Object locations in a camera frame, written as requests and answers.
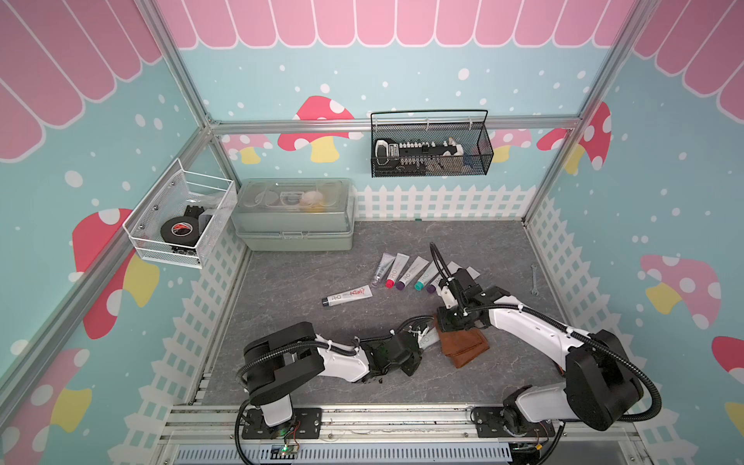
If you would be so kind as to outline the red cap toothpaste tube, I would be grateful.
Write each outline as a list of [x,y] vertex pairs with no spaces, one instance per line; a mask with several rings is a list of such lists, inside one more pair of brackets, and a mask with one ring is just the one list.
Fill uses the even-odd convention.
[[389,274],[387,275],[386,280],[386,287],[388,289],[392,289],[396,286],[398,282],[398,278],[401,275],[401,272],[403,271],[406,263],[408,263],[410,257],[403,253],[397,253],[393,264],[391,265],[391,268],[389,269]]

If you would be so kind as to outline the brown microfiber cloth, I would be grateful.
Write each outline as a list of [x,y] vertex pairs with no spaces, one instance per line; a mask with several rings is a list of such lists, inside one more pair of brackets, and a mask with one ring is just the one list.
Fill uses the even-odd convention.
[[490,349],[487,338],[479,329],[445,332],[438,319],[435,319],[434,322],[442,352],[456,369],[463,368]]

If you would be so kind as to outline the silver foil toothpaste tube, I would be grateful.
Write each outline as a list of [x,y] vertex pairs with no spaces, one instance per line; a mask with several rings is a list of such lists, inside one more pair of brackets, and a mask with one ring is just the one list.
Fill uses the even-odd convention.
[[395,255],[385,252],[381,260],[379,261],[375,272],[373,274],[372,280],[370,282],[371,287],[376,287],[382,283],[386,282],[387,274],[389,273],[389,270],[393,266],[393,263],[395,261]]

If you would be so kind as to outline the teal cap toothpaste tube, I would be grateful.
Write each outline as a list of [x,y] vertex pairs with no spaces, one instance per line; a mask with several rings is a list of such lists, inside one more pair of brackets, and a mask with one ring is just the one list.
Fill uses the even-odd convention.
[[426,338],[422,341],[422,347],[420,350],[425,351],[427,348],[432,347],[440,342],[440,336],[436,327],[430,327],[431,331],[426,335]]
[[424,290],[438,275],[438,273],[439,271],[437,269],[437,263],[431,262],[416,282],[415,289],[417,291]]

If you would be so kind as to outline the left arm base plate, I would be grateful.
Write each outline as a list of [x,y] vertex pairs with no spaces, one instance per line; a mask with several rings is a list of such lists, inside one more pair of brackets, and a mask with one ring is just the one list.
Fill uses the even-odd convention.
[[321,408],[294,409],[292,416],[274,426],[269,426],[260,409],[248,409],[243,413],[240,428],[242,440],[274,439],[318,439],[322,425]]

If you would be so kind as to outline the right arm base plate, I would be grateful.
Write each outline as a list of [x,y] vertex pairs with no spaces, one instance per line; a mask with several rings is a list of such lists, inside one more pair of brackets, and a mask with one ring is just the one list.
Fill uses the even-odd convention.
[[517,410],[504,406],[474,407],[470,421],[480,438],[534,438],[546,440],[555,436],[549,420],[528,422]]

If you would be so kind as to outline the purple cap toothpaste tube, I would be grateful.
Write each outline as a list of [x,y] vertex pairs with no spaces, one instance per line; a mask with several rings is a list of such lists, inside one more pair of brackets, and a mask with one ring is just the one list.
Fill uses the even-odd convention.
[[[448,271],[451,274],[455,274],[460,269],[460,265],[458,265],[455,262],[449,262],[448,265],[447,265],[447,268],[448,268]],[[440,273],[437,271],[437,269],[434,269],[434,271],[435,271],[434,277],[432,278],[432,280],[426,286],[426,290],[430,294],[438,294],[439,293],[439,283],[440,283],[440,281],[442,279],[442,277],[441,277]]]
[[424,271],[428,264],[429,261],[424,259],[423,257],[416,257],[416,259],[411,263],[410,267],[408,267],[405,273],[397,281],[395,285],[397,290],[402,291],[407,286],[409,286],[414,281],[414,279],[417,278]]

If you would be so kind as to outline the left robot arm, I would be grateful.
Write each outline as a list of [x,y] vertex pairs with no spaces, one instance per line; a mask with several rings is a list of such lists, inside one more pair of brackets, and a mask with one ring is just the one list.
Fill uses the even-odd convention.
[[424,337],[434,333],[433,317],[415,316],[385,335],[344,345],[319,335],[312,323],[301,322],[247,344],[236,379],[267,427],[284,426],[296,417],[291,394],[316,377],[352,384],[395,371],[411,377],[422,362]]

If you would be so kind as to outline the purple cap toothpaste tube top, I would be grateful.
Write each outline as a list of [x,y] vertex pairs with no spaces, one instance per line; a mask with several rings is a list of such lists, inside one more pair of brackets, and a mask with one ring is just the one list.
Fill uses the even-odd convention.
[[424,271],[428,264],[429,261],[424,259],[423,257],[416,257],[416,259],[411,263],[410,267],[408,267],[405,273],[397,281],[395,285],[397,290],[402,291],[407,286],[409,286],[414,281],[414,279],[417,278]]

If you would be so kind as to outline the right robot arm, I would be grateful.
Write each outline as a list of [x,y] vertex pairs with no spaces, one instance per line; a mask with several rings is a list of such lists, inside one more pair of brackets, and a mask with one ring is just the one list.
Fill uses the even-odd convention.
[[493,286],[483,289],[465,269],[452,271],[435,243],[433,263],[441,277],[445,332],[499,329],[550,358],[563,372],[559,383],[525,386],[503,402],[502,418],[513,436],[546,420],[582,422],[605,431],[616,422],[646,422],[660,414],[663,399],[651,378],[629,360],[619,338],[562,323]]

